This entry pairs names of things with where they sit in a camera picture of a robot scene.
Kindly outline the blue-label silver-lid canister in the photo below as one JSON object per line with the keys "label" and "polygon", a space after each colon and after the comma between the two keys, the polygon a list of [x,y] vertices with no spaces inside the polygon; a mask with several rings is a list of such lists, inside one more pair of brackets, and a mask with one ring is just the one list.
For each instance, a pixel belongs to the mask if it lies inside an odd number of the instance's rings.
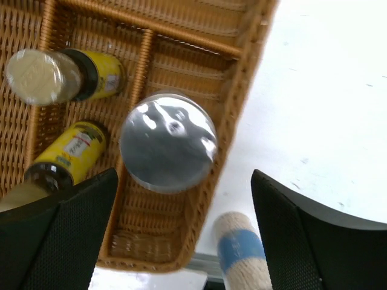
{"label": "blue-label silver-lid canister", "polygon": [[215,220],[213,229],[225,288],[272,289],[264,247],[249,217],[227,212]]}
{"label": "blue-label silver-lid canister", "polygon": [[174,194],[198,185],[218,151],[208,113],[178,91],[157,91],[140,101],[123,123],[120,154],[142,187]]}

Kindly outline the yellow-label brown glass bottle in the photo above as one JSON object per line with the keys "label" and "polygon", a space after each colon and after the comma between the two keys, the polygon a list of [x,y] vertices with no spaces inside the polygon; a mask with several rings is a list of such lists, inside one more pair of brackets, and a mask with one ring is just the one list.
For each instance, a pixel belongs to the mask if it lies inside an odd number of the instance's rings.
{"label": "yellow-label brown glass bottle", "polygon": [[5,66],[5,77],[24,103],[35,106],[110,97],[126,79],[118,58],[74,48],[20,50]]}
{"label": "yellow-label brown glass bottle", "polygon": [[72,124],[32,162],[23,182],[1,199],[1,211],[21,207],[80,183],[107,144],[108,133],[102,125],[93,121]]}

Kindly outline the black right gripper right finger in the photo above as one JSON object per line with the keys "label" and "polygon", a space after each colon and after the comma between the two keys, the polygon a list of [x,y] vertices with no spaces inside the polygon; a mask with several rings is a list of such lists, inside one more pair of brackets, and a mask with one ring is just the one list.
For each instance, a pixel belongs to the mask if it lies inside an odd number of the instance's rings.
{"label": "black right gripper right finger", "polygon": [[327,207],[254,170],[273,289],[386,289],[386,224]]}

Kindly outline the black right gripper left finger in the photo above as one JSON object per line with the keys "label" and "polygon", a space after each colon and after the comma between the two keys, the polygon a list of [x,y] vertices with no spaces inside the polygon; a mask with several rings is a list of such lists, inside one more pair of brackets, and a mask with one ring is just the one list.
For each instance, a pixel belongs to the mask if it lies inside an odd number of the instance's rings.
{"label": "black right gripper left finger", "polygon": [[117,191],[110,168],[1,213],[1,289],[88,289]]}

